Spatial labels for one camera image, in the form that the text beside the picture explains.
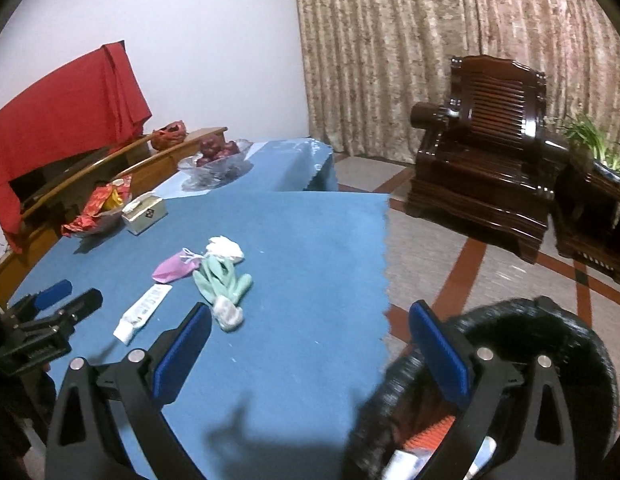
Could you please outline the white tissue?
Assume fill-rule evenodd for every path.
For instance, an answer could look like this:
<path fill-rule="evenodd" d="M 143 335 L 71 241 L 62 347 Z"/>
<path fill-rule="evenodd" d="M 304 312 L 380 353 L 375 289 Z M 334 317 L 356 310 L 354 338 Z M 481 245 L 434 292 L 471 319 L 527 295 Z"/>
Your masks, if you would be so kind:
<path fill-rule="evenodd" d="M 206 245 L 206 255 L 218 260 L 229 260 L 232 263 L 240 263 L 245 259 L 243 249 L 225 236 L 213 236 Z"/>

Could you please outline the dark red apples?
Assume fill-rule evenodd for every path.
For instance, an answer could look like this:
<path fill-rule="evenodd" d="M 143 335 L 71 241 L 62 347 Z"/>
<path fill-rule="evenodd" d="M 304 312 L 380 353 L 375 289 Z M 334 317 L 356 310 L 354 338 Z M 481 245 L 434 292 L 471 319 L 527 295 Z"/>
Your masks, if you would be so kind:
<path fill-rule="evenodd" d="M 222 142 L 218 136 L 211 136 L 200 141 L 200 157 L 196 160 L 196 166 L 203 167 L 209 164 L 209 162 L 225 159 L 239 152 L 240 149 L 234 141 Z"/>

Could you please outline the pink face mask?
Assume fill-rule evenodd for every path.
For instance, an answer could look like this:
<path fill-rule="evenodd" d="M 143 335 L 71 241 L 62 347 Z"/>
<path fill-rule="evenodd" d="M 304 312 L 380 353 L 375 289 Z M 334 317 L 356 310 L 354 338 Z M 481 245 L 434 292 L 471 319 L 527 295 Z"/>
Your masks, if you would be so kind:
<path fill-rule="evenodd" d="M 191 275 L 202 261 L 203 255 L 182 248 L 177 254 L 162 261 L 153 272 L 152 278 L 158 284 L 170 284 Z"/>

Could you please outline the green potted plant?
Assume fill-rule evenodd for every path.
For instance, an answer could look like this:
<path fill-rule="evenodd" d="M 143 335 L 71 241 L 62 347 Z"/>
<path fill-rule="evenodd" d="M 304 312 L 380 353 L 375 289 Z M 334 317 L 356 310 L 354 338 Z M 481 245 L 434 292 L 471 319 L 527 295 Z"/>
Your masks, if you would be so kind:
<path fill-rule="evenodd" d="M 559 167 L 576 160 L 620 183 L 620 142 L 610 141 L 587 114 L 546 118 L 548 159 Z"/>

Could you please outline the red snack packets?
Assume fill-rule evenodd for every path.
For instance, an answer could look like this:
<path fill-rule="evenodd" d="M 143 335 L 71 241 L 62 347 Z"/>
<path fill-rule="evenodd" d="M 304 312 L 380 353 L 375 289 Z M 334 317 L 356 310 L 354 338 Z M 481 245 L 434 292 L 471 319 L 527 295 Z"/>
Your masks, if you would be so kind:
<path fill-rule="evenodd" d="M 90 218 L 96 216 L 100 212 L 126 206 L 131 200 L 131 183 L 132 177 L 125 176 L 115 179 L 105 185 L 97 186 L 78 217 Z M 62 235 L 73 237 L 65 233 L 65 226 L 69 223 L 62 226 Z"/>

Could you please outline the white toothpaste tube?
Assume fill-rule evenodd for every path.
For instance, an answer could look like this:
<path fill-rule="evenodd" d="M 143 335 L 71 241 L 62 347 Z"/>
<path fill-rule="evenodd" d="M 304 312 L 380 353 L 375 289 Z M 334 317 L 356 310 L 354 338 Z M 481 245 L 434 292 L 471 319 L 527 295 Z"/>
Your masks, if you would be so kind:
<path fill-rule="evenodd" d="M 112 335 L 123 344 L 130 344 L 135 334 L 145 326 L 171 289 L 172 286 L 169 284 L 153 284 L 124 312 Z"/>

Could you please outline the dark wooden side table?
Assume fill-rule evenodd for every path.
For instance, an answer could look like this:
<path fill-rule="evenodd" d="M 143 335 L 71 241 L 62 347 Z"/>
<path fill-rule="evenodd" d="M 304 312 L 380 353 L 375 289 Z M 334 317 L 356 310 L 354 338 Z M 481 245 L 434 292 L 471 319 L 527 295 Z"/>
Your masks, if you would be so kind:
<path fill-rule="evenodd" d="M 557 177 L 552 222 L 560 256 L 620 283 L 620 174 L 572 156 Z"/>

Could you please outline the orange foam net sleeve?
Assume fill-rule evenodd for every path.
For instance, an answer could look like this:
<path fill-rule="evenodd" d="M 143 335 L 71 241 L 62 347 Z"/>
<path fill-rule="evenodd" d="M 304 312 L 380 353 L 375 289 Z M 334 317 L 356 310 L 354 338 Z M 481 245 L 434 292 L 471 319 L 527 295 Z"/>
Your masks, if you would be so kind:
<path fill-rule="evenodd" d="M 452 415 L 445 416 L 439 422 L 435 422 L 428 428 L 421 430 L 415 436 L 410 437 L 403 444 L 404 451 L 436 451 L 437 447 L 442 443 L 447 433 L 455 422 L 455 417 Z"/>

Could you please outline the light blue tablecloth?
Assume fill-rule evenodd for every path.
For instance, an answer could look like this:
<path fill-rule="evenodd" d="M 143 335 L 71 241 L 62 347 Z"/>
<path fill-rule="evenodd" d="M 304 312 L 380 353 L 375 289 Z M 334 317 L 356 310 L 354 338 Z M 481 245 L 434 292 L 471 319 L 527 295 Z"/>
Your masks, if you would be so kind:
<path fill-rule="evenodd" d="M 213 192 L 338 190 L 333 149 L 312 138 L 257 142 L 246 159 L 251 169 Z"/>

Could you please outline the glass fruit bowl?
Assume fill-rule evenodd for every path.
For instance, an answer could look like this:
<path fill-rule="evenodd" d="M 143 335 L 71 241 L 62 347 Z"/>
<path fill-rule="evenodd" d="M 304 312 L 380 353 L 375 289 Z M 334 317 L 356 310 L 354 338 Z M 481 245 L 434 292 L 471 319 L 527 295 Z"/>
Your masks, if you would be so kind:
<path fill-rule="evenodd" d="M 199 151 L 195 155 L 186 156 L 177 163 L 177 170 L 185 174 L 186 180 L 182 184 L 184 191 L 209 191 L 214 188 L 234 182 L 243 177 L 252 168 L 252 163 L 247 159 L 249 150 L 252 148 L 250 141 L 239 139 L 234 141 L 240 152 L 225 159 L 219 159 L 203 167 L 196 166 L 199 159 Z"/>

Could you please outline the black lined trash bin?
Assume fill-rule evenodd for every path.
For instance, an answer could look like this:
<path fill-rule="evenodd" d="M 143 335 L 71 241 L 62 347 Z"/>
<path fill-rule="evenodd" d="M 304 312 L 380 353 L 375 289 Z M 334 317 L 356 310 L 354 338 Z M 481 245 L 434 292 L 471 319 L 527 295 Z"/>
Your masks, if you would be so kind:
<path fill-rule="evenodd" d="M 599 336 L 552 299 L 440 321 L 410 308 L 412 347 L 364 403 L 342 461 L 379 479 L 620 479 L 619 389 Z"/>

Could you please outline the beige patterned curtain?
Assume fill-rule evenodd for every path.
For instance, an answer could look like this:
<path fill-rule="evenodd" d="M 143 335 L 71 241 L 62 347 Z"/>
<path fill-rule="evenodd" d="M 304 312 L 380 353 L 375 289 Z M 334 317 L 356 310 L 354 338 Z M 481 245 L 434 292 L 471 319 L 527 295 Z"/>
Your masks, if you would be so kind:
<path fill-rule="evenodd" d="M 620 35 L 596 0 L 296 0 L 311 135 L 410 162 L 412 106 L 442 103 L 454 56 L 541 70 L 553 124 L 587 115 L 620 144 Z"/>

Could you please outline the cream tissue box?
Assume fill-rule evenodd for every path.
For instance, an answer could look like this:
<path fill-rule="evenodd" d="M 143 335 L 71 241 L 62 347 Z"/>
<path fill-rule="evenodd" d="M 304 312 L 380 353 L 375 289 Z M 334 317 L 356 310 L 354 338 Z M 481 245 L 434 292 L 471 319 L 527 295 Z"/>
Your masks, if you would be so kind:
<path fill-rule="evenodd" d="M 122 209 L 124 225 L 133 235 L 140 235 L 167 214 L 165 201 L 152 192 L 133 198 Z"/>

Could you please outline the red cloth cover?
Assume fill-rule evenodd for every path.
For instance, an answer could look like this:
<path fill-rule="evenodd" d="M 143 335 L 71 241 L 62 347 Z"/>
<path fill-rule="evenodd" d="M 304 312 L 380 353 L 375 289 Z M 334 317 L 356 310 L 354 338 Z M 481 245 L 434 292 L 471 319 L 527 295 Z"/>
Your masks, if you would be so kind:
<path fill-rule="evenodd" d="M 0 109 L 0 226 L 22 252 L 22 203 L 11 182 L 52 162 L 119 146 L 152 112 L 122 41 L 57 68 Z"/>

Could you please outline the white blue carton box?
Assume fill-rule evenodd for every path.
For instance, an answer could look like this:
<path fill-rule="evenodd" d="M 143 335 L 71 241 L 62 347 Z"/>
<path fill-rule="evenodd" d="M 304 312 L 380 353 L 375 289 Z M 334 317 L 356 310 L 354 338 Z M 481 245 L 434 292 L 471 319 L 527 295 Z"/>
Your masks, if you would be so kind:
<path fill-rule="evenodd" d="M 381 480 L 415 480 L 424 469 L 433 452 L 424 448 L 413 450 L 396 450 L 383 473 Z"/>

